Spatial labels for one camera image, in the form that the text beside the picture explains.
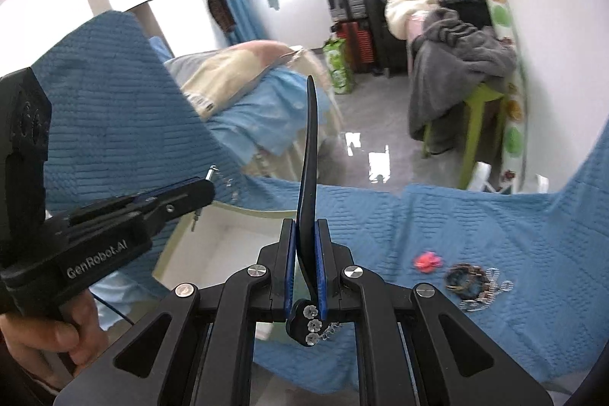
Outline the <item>person's left hand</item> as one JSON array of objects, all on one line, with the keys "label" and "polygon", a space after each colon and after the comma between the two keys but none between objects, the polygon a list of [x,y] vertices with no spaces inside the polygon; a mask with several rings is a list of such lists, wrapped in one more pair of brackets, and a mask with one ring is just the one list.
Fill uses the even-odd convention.
[{"label": "person's left hand", "polygon": [[67,302],[66,322],[20,313],[1,315],[1,332],[10,355],[30,375],[48,387],[61,390],[70,381],[46,359],[46,355],[66,353],[75,365],[72,375],[80,374],[108,347],[101,329],[92,294],[85,290]]}]

